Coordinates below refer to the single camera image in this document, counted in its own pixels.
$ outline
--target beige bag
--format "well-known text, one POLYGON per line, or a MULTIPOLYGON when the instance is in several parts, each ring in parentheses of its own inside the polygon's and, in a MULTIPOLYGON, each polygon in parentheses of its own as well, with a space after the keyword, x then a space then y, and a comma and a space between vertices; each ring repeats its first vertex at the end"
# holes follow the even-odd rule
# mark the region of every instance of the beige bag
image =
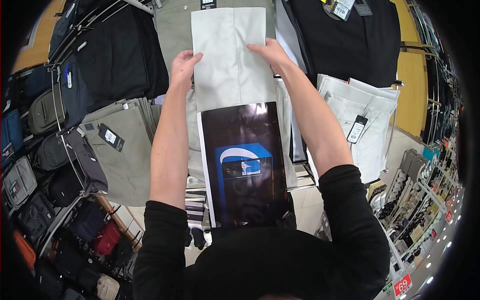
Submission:
POLYGON ((115 300, 120 284, 112 277, 101 274, 96 285, 96 295, 100 300, 115 300))

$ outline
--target forearm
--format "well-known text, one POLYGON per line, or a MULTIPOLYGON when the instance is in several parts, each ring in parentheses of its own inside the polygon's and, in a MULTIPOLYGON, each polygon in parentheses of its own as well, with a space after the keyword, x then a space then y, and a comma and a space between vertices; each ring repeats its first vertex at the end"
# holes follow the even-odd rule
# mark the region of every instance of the forearm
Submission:
POLYGON ((185 209, 188 176, 186 89, 171 85, 152 145, 150 200, 185 209))
POLYGON ((292 62, 281 68, 280 75, 318 175, 335 166, 353 164, 340 123, 303 71, 292 62))

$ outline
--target black sleeve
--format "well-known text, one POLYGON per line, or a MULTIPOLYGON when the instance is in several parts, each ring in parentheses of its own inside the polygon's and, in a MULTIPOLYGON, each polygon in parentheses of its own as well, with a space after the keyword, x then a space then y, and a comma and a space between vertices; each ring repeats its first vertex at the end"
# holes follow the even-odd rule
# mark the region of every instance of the black sleeve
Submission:
POLYGON ((185 269, 187 213, 177 207, 148 201, 145 234, 133 271, 135 299, 179 299, 185 269))
POLYGON ((390 248, 366 199, 360 171, 353 165, 337 166, 318 182, 332 244, 338 258, 344 260, 343 275, 357 293, 373 298, 385 284, 390 248))

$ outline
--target light gray pants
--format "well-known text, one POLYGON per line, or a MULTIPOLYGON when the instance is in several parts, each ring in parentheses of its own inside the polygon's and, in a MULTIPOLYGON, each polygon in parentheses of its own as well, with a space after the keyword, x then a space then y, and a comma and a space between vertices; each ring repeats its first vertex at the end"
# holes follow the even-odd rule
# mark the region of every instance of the light gray pants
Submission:
MULTIPOLYGON (((193 49, 190 14, 200 10, 201 2, 201 0, 162 0, 161 8, 153 5, 158 41, 170 78, 173 59, 180 51, 193 49)), ((265 7, 266 37, 276 37, 272 0, 217 0, 216 3, 217 8, 265 7)))

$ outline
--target gray pants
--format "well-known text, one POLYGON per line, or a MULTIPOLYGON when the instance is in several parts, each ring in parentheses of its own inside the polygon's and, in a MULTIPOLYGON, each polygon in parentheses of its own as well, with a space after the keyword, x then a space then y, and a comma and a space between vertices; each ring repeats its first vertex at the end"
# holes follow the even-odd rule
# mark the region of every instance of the gray pants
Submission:
MULTIPOLYGON (((154 19, 158 41, 171 79, 172 61, 180 51, 193 49, 190 13, 199 11, 201 0, 162 0, 162 7, 155 4, 154 19)), ((217 0, 222 7, 265 7, 266 37, 275 38, 275 20, 272 0, 217 0)))
POLYGON ((150 152, 158 119, 143 99, 121 100, 85 116, 85 132, 108 181, 107 199, 125 206, 145 206, 150 197, 150 152), (119 152, 99 136, 100 124, 122 138, 119 152))

